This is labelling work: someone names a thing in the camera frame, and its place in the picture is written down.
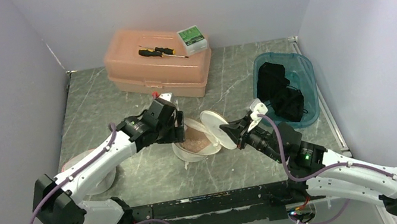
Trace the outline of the white mesh laundry bag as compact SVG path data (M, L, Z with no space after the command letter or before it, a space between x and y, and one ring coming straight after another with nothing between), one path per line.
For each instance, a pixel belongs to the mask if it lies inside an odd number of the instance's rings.
M189 164L205 160L221 149L236 149L237 144L220 129L219 126L222 124L227 124L226 119L211 110L202 111L199 121L185 118L185 141L172 145L174 154L178 159Z

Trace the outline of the beige pink bra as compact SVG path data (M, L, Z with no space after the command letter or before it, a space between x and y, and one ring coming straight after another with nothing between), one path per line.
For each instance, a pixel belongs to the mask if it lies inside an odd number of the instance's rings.
M183 149L189 152L198 153L212 145L212 143L206 133L186 126L185 141L181 145Z

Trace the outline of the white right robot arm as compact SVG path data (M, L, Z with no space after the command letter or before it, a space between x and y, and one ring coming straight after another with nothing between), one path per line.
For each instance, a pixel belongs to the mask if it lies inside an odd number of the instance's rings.
M290 184L289 197L332 196L383 206L397 217L397 167L387 167L346 157L302 140L301 133L286 123L269 132L247 115L216 125L221 138L243 149L251 146L282 164Z

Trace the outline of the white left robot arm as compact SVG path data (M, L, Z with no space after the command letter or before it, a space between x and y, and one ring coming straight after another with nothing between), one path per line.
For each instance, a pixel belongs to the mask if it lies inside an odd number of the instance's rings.
M155 98L139 115L110 123L110 136L77 164L34 185L32 219L42 224L138 224L123 200L84 201L111 170L152 144L182 143L184 114L172 93Z

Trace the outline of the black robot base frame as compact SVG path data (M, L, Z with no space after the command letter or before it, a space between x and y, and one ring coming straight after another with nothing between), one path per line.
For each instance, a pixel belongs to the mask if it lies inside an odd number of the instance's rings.
M117 224L246 224L285 219L294 206L312 200L305 184L276 181L219 193L130 207Z

